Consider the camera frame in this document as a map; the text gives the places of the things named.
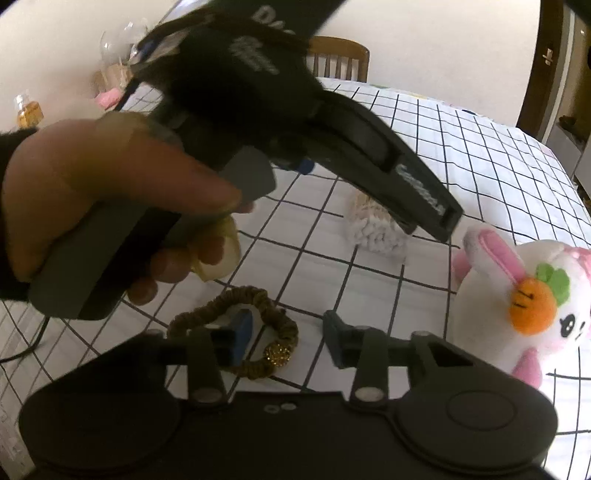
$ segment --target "green leaf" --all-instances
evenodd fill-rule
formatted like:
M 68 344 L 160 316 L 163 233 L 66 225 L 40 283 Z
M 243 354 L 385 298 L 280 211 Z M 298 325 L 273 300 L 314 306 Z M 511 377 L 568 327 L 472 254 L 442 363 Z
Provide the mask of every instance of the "green leaf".
M 562 268 L 554 270 L 550 279 L 546 282 L 556 298 L 556 304 L 560 307 L 570 297 L 570 279 Z
M 554 267 L 548 263 L 541 263 L 535 269 L 535 277 L 544 283 L 548 283 L 554 273 Z

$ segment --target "gray handle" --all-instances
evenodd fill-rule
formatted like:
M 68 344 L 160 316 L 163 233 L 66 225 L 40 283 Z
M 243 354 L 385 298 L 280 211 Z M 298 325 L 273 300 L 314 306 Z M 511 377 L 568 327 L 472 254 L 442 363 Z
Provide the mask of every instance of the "gray handle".
M 252 147 L 240 150 L 220 175 L 242 191 L 245 203 L 275 189 L 275 177 L 268 158 Z M 143 221 L 148 209 L 131 202 L 109 203 L 93 209 L 76 229 L 55 244 L 43 268 L 33 279 L 29 300 L 35 308 L 54 317 L 77 319 L 84 313 L 85 319 L 104 318 L 126 287 L 111 292 L 99 280 L 129 234 Z M 184 245 L 200 227 L 213 220 L 213 217 L 183 216 L 168 231 L 163 245 Z M 89 299 L 103 305 L 93 307 L 89 312 Z

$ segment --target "amber liquid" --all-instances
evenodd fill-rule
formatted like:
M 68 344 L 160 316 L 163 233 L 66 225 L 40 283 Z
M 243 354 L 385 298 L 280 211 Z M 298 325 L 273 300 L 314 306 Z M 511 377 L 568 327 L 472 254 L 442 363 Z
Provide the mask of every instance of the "amber liquid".
M 29 102 L 18 111 L 17 125 L 20 128 L 36 127 L 43 120 L 43 112 L 36 101 Z

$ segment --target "wooden door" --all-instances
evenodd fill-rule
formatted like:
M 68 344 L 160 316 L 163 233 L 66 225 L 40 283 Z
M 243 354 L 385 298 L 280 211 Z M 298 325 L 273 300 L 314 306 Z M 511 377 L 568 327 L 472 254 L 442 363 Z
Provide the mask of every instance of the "wooden door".
M 562 36 L 563 1 L 540 1 L 540 24 L 527 86 L 517 127 L 532 137 L 537 137 L 556 72 L 560 39 Z

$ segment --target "black eye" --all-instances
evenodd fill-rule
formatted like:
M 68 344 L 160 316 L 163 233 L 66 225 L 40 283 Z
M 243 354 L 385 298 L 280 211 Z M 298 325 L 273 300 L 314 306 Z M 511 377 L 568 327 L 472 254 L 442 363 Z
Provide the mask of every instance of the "black eye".
M 560 321 L 560 324 L 560 334 L 563 338 L 568 337 L 574 329 L 574 315 L 572 313 L 567 315 L 566 318 Z

